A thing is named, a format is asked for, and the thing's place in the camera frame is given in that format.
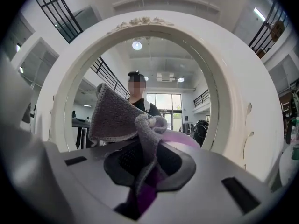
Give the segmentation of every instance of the black railing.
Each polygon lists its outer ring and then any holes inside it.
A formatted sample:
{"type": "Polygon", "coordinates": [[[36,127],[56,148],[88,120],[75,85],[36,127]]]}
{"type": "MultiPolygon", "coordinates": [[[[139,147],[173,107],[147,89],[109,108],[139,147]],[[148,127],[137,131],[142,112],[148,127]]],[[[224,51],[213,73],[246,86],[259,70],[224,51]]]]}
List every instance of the black railing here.
{"type": "MultiPolygon", "coordinates": [[[[65,3],[65,0],[36,0],[48,19],[56,27],[62,37],[71,43],[83,29],[76,21],[75,16],[65,3]]],[[[102,57],[99,57],[91,66],[91,69],[112,89],[118,91],[124,98],[130,94],[110,70],[102,57]]]]}
{"type": "Polygon", "coordinates": [[[252,39],[249,47],[262,58],[275,44],[289,24],[289,19],[283,8],[273,2],[272,7],[259,31],[252,39]]]}
{"type": "Polygon", "coordinates": [[[115,74],[110,70],[110,68],[106,65],[105,61],[102,57],[99,57],[91,66],[91,69],[112,89],[117,91],[124,98],[128,99],[130,94],[126,90],[126,88],[121,84],[119,79],[115,76],[115,74]]]}
{"type": "Polygon", "coordinates": [[[194,107],[197,107],[200,104],[203,104],[204,102],[206,102],[207,100],[209,100],[209,98],[210,98],[210,92],[209,92],[209,90],[206,90],[205,92],[203,92],[200,96],[198,96],[194,100],[194,107]]]}

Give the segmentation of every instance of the black slot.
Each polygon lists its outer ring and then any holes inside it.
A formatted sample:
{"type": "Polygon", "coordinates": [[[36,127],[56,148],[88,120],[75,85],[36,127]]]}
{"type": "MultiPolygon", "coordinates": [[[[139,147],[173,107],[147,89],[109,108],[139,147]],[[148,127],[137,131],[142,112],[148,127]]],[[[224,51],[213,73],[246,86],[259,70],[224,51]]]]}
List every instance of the black slot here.
{"type": "Polygon", "coordinates": [[[87,160],[87,158],[85,158],[83,156],[80,156],[80,157],[76,157],[76,158],[73,158],[73,159],[67,159],[67,160],[65,160],[65,164],[67,166],[70,166],[70,165],[74,165],[76,163],[83,162],[85,160],[87,160]]]}
{"type": "Polygon", "coordinates": [[[243,214],[256,208],[260,202],[234,177],[223,179],[222,184],[237,203],[243,214]]]}

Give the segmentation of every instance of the gray mop pad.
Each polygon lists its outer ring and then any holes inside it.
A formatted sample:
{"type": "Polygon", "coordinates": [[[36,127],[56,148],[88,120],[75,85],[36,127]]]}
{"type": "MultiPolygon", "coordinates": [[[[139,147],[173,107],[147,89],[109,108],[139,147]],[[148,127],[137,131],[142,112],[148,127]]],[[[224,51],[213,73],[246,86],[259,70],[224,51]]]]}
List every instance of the gray mop pad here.
{"type": "Polygon", "coordinates": [[[160,116],[152,117],[122,98],[107,84],[97,87],[97,103],[92,115],[89,139],[118,142],[139,136],[145,166],[136,179],[138,196],[145,179],[156,167],[161,176],[165,173],[157,163],[157,146],[167,129],[167,121],[160,116]]]}
{"type": "Polygon", "coordinates": [[[106,83],[97,87],[96,94],[98,100],[92,115],[89,139],[93,142],[120,142],[137,136],[134,120],[145,113],[118,95],[106,83]]]}

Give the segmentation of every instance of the ornate carving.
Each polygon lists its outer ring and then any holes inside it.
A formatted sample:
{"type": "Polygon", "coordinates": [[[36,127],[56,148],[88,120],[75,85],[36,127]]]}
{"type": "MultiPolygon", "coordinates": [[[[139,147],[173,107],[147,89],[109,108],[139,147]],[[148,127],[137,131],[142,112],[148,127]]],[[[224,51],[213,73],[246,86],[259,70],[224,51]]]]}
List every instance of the ornate carving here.
{"type": "Polygon", "coordinates": [[[107,32],[107,35],[116,32],[120,29],[129,28],[133,26],[140,26],[140,25],[149,25],[149,24],[174,26],[173,23],[166,22],[162,18],[158,18],[158,17],[155,17],[153,20],[151,20],[150,17],[134,18],[129,22],[129,24],[126,22],[122,22],[120,25],[117,25],[116,28],[113,29],[111,32],[107,32]]]}

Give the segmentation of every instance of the person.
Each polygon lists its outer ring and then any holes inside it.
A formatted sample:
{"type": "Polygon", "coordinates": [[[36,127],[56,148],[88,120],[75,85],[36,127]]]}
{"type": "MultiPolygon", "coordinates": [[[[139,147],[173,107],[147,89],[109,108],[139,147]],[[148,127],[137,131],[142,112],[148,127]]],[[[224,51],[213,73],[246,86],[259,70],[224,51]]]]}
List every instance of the person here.
{"type": "Polygon", "coordinates": [[[292,120],[296,120],[299,111],[299,79],[296,81],[296,87],[292,90],[292,98],[290,100],[290,118],[288,123],[288,128],[285,135],[285,142],[290,144],[291,142],[291,132],[292,127],[296,126],[296,123],[292,122],[292,120]]]}
{"type": "Polygon", "coordinates": [[[134,71],[128,73],[128,76],[128,89],[130,92],[130,98],[128,101],[136,108],[148,113],[151,116],[161,116],[160,111],[154,104],[149,103],[142,98],[146,88],[146,80],[144,75],[140,74],[138,71],[134,71]]]}

